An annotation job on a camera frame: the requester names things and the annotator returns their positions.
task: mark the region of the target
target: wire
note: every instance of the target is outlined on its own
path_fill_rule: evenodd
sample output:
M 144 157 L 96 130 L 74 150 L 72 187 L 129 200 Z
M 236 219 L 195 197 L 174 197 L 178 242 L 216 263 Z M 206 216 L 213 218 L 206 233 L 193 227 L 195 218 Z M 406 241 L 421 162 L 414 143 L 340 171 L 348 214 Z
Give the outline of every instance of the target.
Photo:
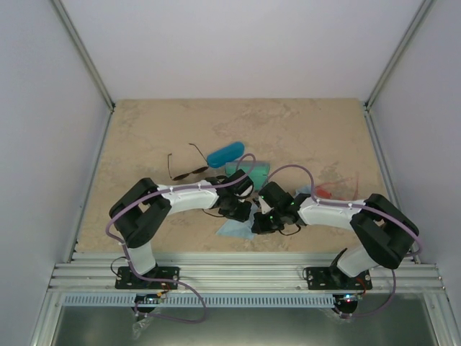
M 386 213 L 383 213 L 381 210 L 378 210 L 378 209 L 375 209 L 375 208 L 371 208 L 369 207 L 368 205 L 360 205 L 360 204 L 353 204 L 353 203 L 347 203 L 347 202 L 344 202 L 344 203 L 339 203 L 339 202 L 329 202 L 327 200 L 321 200 L 320 198 L 317 198 L 315 196 L 315 185 L 314 185 L 314 177 L 312 175 L 312 173 L 310 173 L 309 169 L 299 165 L 299 164 L 286 164 L 284 166 L 281 166 L 279 168 L 277 168 L 275 171 L 273 171 L 266 179 L 266 181 L 264 182 L 263 186 L 278 172 L 280 172 L 282 169 L 285 169 L 285 168 L 299 168 L 299 169 L 302 169 L 304 172 L 306 172 L 310 178 L 310 198 L 312 198 L 312 200 L 318 204 L 323 204 L 323 205 L 329 205 L 331 207 L 347 207 L 347 208 L 356 208 L 356 209 L 363 209 L 363 210 L 368 210 L 368 211 L 371 211 L 372 213 L 376 214 L 376 215 L 379 215 L 387 220 L 389 220 L 390 222 L 394 223 L 395 225 L 397 225 L 398 227 L 400 227 L 401 229 L 403 229 L 411 238 L 413 238 L 413 240 L 418 244 L 418 249 L 415 251 L 415 252 L 412 252 L 410 254 L 407 254 L 406 257 L 412 257 L 412 256 L 415 256 L 417 254 L 420 254 L 421 251 L 423 250 L 423 244 L 421 242 L 421 239 L 409 228 L 407 227 L 407 225 L 405 225 L 404 223 L 400 222 L 399 220 L 397 220 L 396 218 L 394 218 L 393 216 L 390 216 Z
M 192 185 L 180 185 L 180 186 L 177 186 L 177 187 L 170 187 L 168 189 L 155 191 L 155 192 L 149 193 L 149 194 L 145 195 L 144 197 L 142 197 L 142 198 L 134 201 L 133 203 L 127 205 L 117 215 L 115 215 L 112 219 L 110 219 L 110 221 L 107 223 L 106 229 L 105 229 L 106 235 L 108 235 L 110 238 L 112 238 L 114 240 L 117 240 L 120 243 L 120 245 L 122 245 L 123 253 L 125 254 L 125 256 L 127 258 L 128 265 L 129 265 L 129 267 L 131 269 L 131 272 L 134 274 L 134 276 L 136 276 L 138 279 L 149 281 L 149 282 L 174 283 L 174 284 L 177 284 L 177 285 L 184 286 L 188 290 L 191 290 L 191 292 L 193 292 L 193 294 L 195 294 L 197 296 L 197 298 L 199 299 L 199 301 L 202 304 L 203 309 L 204 309 L 203 315 L 199 319 L 180 319 L 180 318 L 176 318 L 176 317 L 172 317 L 172 316 L 168 316 L 168 315 L 162 315 L 162 314 L 146 314 L 146 316 L 152 316 L 152 317 L 156 317 L 158 319 L 167 319 L 169 321 L 182 322 L 182 323 L 186 323 L 186 324 L 198 324 L 198 323 L 201 323 L 204 320 L 206 320 L 207 315 L 208 315 L 208 311 L 207 311 L 207 305 L 205 303 L 205 300 L 200 295 L 200 293 L 198 293 L 192 286 L 190 286 L 190 285 L 188 285 L 188 284 L 186 284 L 186 283 L 184 283 L 182 281 L 179 281 L 179 280 L 147 278 L 147 277 L 142 276 L 141 274 L 139 274 L 136 271 L 133 263 L 131 262 L 131 257 L 130 257 L 130 254 L 128 253 L 128 247 L 127 247 L 125 241 L 123 240 L 123 238 L 120 238 L 119 236 L 116 236 L 115 234 L 111 233 L 110 228 L 114 225 L 114 223 L 119 218 L 121 218 L 123 215 L 125 215 L 129 210 L 137 207 L 140 203 L 142 203 L 142 202 L 144 202 L 146 200 L 149 200 L 152 197 L 161 195 L 163 193 L 170 193 L 170 192 L 176 192 L 176 191 L 182 191 L 182 190 L 200 190 L 200 189 L 214 190 L 214 189 L 222 189 L 224 187 L 229 187 L 229 186 L 232 186 L 234 184 L 237 184 L 238 182 L 241 182 L 243 179 L 247 178 L 250 175 L 250 173 L 253 171 L 253 169 L 255 167 L 256 157 L 253 154 L 250 154 L 250 153 L 243 155 L 238 160 L 238 162 L 239 163 L 242 162 L 243 159 L 245 159 L 248 156 L 250 156 L 253 159 L 251 167 L 249 168 L 249 170 L 244 175 L 242 175 L 240 178 L 238 178 L 238 179 L 236 179 L 236 180 L 234 180 L 232 182 L 228 182 L 228 183 L 225 183 L 225 184 L 219 184 L 219 185 L 201 185 L 200 183 L 197 183 L 197 184 L 192 184 Z
M 358 314 L 344 314 L 344 313 L 340 312 L 337 307 L 334 307 L 334 310 L 339 314 L 339 316 L 342 319 L 351 319 L 351 318 L 357 318 L 357 317 L 373 316 L 375 314 L 380 313 L 382 310 L 386 309 L 389 306 L 389 304 L 392 302 L 392 300 L 394 299 L 395 290 L 397 289 L 397 278 L 395 277 L 395 271 L 392 270 L 392 269 L 390 271 L 392 272 L 393 286 L 392 286 L 392 290 L 390 292 L 390 295 L 389 295 L 387 301 L 384 302 L 384 304 L 382 306 L 380 306 L 379 308 L 377 308 L 377 309 L 375 309 L 373 311 L 364 312 L 364 313 L 358 313 Z
M 360 204 L 353 204 L 353 203 L 338 203 L 338 202 L 329 202 L 329 201 L 326 201 L 326 200 L 321 200 L 320 198 L 317 198 L 315 196 L 315 185 L 314 185 L 314 177 L 312 175 L 312 173 L 310 173 L 309 169 L 299 165 L 299 164 L 286 164 L 284 166 L 281 166 L 279 168 L 277 168 L 275 171 L 273 171 L 267 178 L 266 178 L 266 181 L 263 183 L 262 186 L 265 186 L 265 184 L 278 172 L 280 172 L 282 169 L 285 169 L 285 168 L 298 168 L 298 169 L 302 169 L 304 172 L 306 172 L 310 178 L 310 197 L 312 198 L 312 200 L 318 204 L 323 204 L 323 205 L 330 205 L 330 206 L 333 206 L 333 207 L 348 207 L 348 208 L 356 208 L 356 209 L 363 209 L 363 210 L 367 210 L 367 211 L 371 211 L 372 213 L 374 214 L 377 214 L 387 220 L 389 220 L 390 222 L 393 222 L 395 225 L 397 225 L 398 227 L 400 227 L 401 229 L 403 229 L 411 238 L 413 238 L 413 240 L 418 244 L 418 249 L 415 251 L 415 252 L 412 252 L 410 254 L 407 254 L 406 257 L 412 257 L 414 255 L 417 255 L 419 253 L 421 253 L 422 249 L 423 249 L 423 244 L 420 240 L 420 238 L 409 228 L 407 227 L 407 225 L 401 223 L 399 220 L 397 220 L 396 218 L 386 214 L 386 213 L 383 213 L 381 210 L 378 210 L 378 209 L 375 209 L 375 208 L 371 208 L 367 205 L 360 205 Z M 365 316 L 372 316 L 374 314 L 377 314 L 378 312 L 384 310 L 386 307 L 389 306 L 390 302 L 394 299 L 394 295 L 395 295 L 395 289 L 397 288 L 397 279 L 395 278 L 395 272 L 394 270 L 392 270 L 392 276 L 393 276 L 393 289 L 392 289 L 392 292 L 390 293 L 389 295 L 389 298 L 387 299 L 387 301 L 381 306 L 379 307 L 378 309 L 374 310 L 374 311 L 371 311 L 371 312 L 368 312 L 366 314 L 354 314 L 354 317 L 365 317 Z M 351 317 L 352 315 L 350 316 L 347 316 L 347 317 L 344 317 L 342 313 L 340 313 L 340 317 L 343 317 L 343 318 L 349 318 Z
M 125 256 L 120 256 L 120 257 L 114 259 L 114 260 L 112 261 L 112 263 L 110 264 L 110 271 L 113 272 L 113 273 L 115 274 L 115 276 L 118 277 L 118 278 L 122 278 L 122 277 L 121 277 L 120 275 L 118 275 L 117 272 L 115 272 L 115 270 L 114 270 L 114 263 L 116 263 L 116 261 L 118 261 L 118 260 L 121 260 L 122 258 L 127 259 L 127 257 L 125 257 Z
M 365 286 L 363 280 L 361 278 L 357 278 L 357 282 L 362 285 L 363 287 L 363 292 L 360 293 L 360 295 L 363 297 L 365 295 L 365 293 L 367 292 L 367 287 Z
M 224 218 L 224 217 L 225 217 L 224 215 L 213 215 L 213 214 L 207 213 L 207 212 L 205 211 L 205 209 L 202 209 L 202 211 L 203 211 L 205 214 L 207 214 L 207 215 L 209 215 L 209 216 L 212 216 L 213 218 Z
M 300 233 L 300 231 L 301 231 L 301 226 L 299 225 L 297 225 L 297 231 L 294 231 L 293 233 L 290 233 L 290 234 L 282 233 L 282 231 L 279 230 L 280 234 L 283 236 L 294 236 L 296 233 Z

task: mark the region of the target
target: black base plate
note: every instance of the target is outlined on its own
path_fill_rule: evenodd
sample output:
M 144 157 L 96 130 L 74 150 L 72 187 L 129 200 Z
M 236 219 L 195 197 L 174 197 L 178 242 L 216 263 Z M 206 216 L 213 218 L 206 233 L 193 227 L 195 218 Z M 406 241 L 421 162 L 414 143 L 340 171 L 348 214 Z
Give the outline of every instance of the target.
M 177 283 L 167 283 L 168 286 L 161 283 L 152 283 L 141 280 L 134 276 L 130 267 L 119 267 L 117 272 L 115 288 L 118 290 L 177 290 Z M 155 267 L 150 272 L 143 274 L 146 278 L 179 280 L 179 267 Z
M 362 284 L 357 279 L 360 279 L 364 283 L 367 290 L 373 288 L 368 270 L 361 272 L 355 278 L 349 278 L 341 287 L 338 287 L 331 279 L 329 267 L 307 267 L 304 269 L 303 274 L 310 290 L 363 290 Z

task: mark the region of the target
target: beige marble surface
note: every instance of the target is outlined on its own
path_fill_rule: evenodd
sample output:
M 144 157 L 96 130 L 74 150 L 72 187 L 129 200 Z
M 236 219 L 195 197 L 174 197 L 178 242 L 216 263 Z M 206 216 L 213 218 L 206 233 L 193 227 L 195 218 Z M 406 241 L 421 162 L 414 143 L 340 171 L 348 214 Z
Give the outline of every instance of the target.
M 356 99 L 123 100 L 115 108 L 77 251 L 120 251 L 104 234 L 108 210 L 140 178 L 175 185 L 217 174 L 209 169 L 172 182 L 166 169 L 168 153 L 173 154 L 171 173 L 178 175 L 204 164 L 188 143 L 196 143 L 207 155 L 233 141 L 243 141 L 246 152 L 270 162 L 272 170 L 288 163 L 306 166 L 316 185 L 323 184 L 334 198 L 384 193 Z M 274 180 L 289 192 L 309 183 L 296 169 L 286 169 Z M 252 241 L 216 235 L 224 222 L 200 210 L 177 213 L 164 221 L 152 246 L 162 252 L 337 252 L 358 242 L 352 232 L 326 226 Z M 286 232 L 294 230 L 290 226 Z

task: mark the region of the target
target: teal cloth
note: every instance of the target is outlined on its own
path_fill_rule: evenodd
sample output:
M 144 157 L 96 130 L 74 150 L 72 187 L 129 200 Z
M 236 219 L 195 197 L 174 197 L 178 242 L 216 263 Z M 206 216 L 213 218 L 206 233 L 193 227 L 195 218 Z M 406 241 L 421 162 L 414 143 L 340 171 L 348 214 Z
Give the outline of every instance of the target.
M 254 214 L 257 210 L 258 207 L 253 204 L 251 206 L 250 217 L 247 221 L 239 222 L 235 220 L 227 220 L 223 226 L 218 229 L 216 234 L 218 236 L 233 236 L 235 238 L 253 240 L 255 234 L 251 233 L 251 227 L 253 226 Z

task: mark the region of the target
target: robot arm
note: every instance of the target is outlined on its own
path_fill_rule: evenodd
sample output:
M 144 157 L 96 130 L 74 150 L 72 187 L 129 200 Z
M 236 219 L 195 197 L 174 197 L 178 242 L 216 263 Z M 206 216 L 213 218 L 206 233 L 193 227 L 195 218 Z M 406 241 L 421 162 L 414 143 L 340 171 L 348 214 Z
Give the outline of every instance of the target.
M 329 267 L 329 275 L 341 287 L 349 278 L 382 265 L 396 269 L 413 244 L 413 239 L 400 227 L 369 211 L 351 208 L 349 204 L 378 209 L 404 223 L 416 235 L 419 230 L 391 202 L 378 194 L 366 200 L 328 200 L 321 204 L 308 194 L 292 197 L 275 182 L 259 192 L 262 212 L 256 213 L 252 231 L 267 234 L 284 229 L 285 224 L 298 226 L 326 225 L 354 231 L 361 244 L 343 250 Z
M 125 240 L 136 271 L 142 275 L 156 266 L 151 249 L 151 239 L 164 219 L 171 214 L 191 209 L 219 208 L 219 214 L 226 218 L 242 222 L 248 220 L 251 203 L 245 201 L 244 198 L 253 190 L 253 182 L 248 177 L 227 188 L 210 188 L 213 185 L 232 182 L 244 174 L 244 171 L 240 169 L 229 178 L 225 176 L 207 178 L 195 183 L 197 186 L 207 188 L 195 190 L 180 190 L 182 185 L 175 185 L 176 190 L 173 191 L 173 187 L 156 185 L 150 178 L 143 178 L 136 183 L 112 206 L 109 212 L 111 218 L 143 196 L 170 189 L 170 192 L 145 201 L 143 203 L 147 206 L 145 211 L 137 206 L 115 221 L 115 228 Z

